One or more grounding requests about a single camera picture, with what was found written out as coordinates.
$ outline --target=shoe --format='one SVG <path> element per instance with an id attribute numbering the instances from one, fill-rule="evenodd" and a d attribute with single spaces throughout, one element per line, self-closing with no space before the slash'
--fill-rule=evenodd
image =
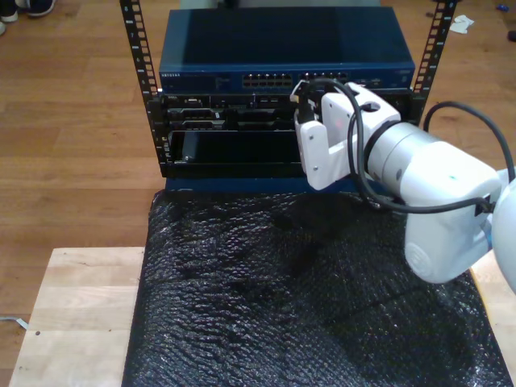
<path id="1" fill-rule="evenodd" d="M 56 0 L 16 0 L 16 5 L 32 18 L 39 18 L 52 12 Z"/>
<path id="2" fill-rule="evenodd" d="M 18 6 L 15 0 L 3 1 L 0 4 L 0 21 L 4 23 L 13 23 L 18 20 Z"/>

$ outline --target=bubble wrap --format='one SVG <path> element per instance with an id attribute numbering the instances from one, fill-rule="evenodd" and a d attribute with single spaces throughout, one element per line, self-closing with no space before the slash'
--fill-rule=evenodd
<path id="1" fill-rule="evenodd" d="M 159 193 L 123 386 L 510 386 L 469 273 L 345 194 Z"/>

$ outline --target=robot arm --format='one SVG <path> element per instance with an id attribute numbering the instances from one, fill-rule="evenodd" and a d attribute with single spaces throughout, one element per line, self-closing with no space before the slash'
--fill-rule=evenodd
<path id="1" fill-rule="evenodd" d="M 401 122 L 399 113 L 370 90 L 347 85 L 360 106 L 369 106 L 362 112 L 364 164 L 373 180 L 412 207 L 473 198 L 497 203 L 493 214 L 486 214 L 479 206 L 409 214 L 405 255 L 412 270 L 424 281 L 450 281 L 487 253 L 493 240 L 501 270 L 516 293 L 516 242 L 510 241 L 516 227 L 516 183 L 503 187 L 504 180 L 487 164 Z M 327 93 L 322 97 L 321 111 L 324 124 L 316 119 L 303 122 L 299 112 L 295 117 L 302 167 L 315 189 L 326 188 L 351 171 L 347 131 L 353 106 L 346 95 Z M 357 168 L 357 134 L 352 142 Z"/>

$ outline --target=black cable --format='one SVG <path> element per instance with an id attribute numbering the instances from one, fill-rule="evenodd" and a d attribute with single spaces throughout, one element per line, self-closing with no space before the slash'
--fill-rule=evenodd
<path id="1" fill-rule="evenodd" d="M 377 203 L 376 205 L 371 203 L 369 196 L 365 193 L 364 188 L 358 180 L 358 174 L 355 170 L 355 160 L 353 159 L 353 134 L 355 131 L 355 121 L 355 113 L 353 113 L 352 117 L 349 120 L 349 125 L 347 127 L 347 163 L 349 164 L 349 175 L 353 180 L 353 183 L 355 184 L 356 190 L 358 191 L 362 201 L 365 202 L 365 204 L 367 204 L 371 210 L 384 211 L 385 209 L 381 205 Z"/>
<path id="2" fill-rule="evenodd" d="M 494 133 L 494 136 L 497 138 L 498 143 L 501 146 L 501 151 L 503 152 L 503 156 L 506 159 L 506 165 L 507 165 L 507 172 L 509 173 L 509 182 L 514 180 L 516 177 L 516 173 L 514 172 L 514 161 L 513 157 L 510 154 L 509 144 L 507 143 L 507 140 L 503 133 L 501 133 L 501 130 L 497 127 L 497 125 L 493 122 L 492 119 L 490 119 L 487 115 L 484 113 L 481 113 L 477 109 L 470 107 L 468 105 L 465 105 L 461 102 L 453 102 L 453 101 L 446 101 L 446 102 L 440 102 L 434 106 L 431 107 L 431 109 L 428 111 L 427 116 L 425 117 L 425 121 L 423 122 L 422 128 L 424 131 L 428 131 L 428 127 L 430 125 L 430 120 L 434 113 L 439 110 L 443 109 L 444 107 L 455 107 L 456 109 L 463 110 L 468 112 L 471 115 L 474 115 L 478 119 L 480 119 L 485 125 L 488 126 L 489 129 Z"/>
<path id="3" fill-rule="evenodd" d="M 326 78 L 317 78 L 313 81 L 310 81 L 308 87 L 303 90 L 304 94 L 308 94 L 314 87 L 318 85 L 332 85 L 339 91 L 341 91 L 346 97 L 349 98 L 353 106 L 353 110 L 356 117 L 356 131 L 357 131 L 357 169 L 358 169 L 358 177 L 361 188 L 368 194 L 374 201 L 385 208 L 389 208 L 391 210 L 405 213 L 405 214 L 438 214 L 442 212 L 448 212 L 451 210 L 458 210 L 460 208 L 465 208 L 468 206 L 476 206 L 479 205 L 482 207 L 482 210 L 485 212 L 491 211 L 491 204 L 484 198 L 472 198 L 466 199 L 455 203 L 445 204 L 443 206 L 405 206 L 393 203 L 387 199 L 384 199 L 381 195 L 378 195 L 374 189 L 372 189 L 371 185 L 368 183 L 368 179 L 365 176 L 364 171 L 364 122 L 362 120 L 362 114 L 360 111 L 360 106 L 358 105 L 358 101 L 355 98 L 355 94 L 353 90 L 348 85 L 343 85 L 337 80 L 331 80 Z"/>

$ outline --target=wooden table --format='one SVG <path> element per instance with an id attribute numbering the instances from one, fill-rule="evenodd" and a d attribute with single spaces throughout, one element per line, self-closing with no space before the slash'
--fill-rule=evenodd
<path id="1" fill-rule="evenodd" d="M 54 250 L 10 386 L 120 386 L 143 257 L 144 248 Z M 493 254 L 473 274 L 516 381 L 516 296 Z"/>

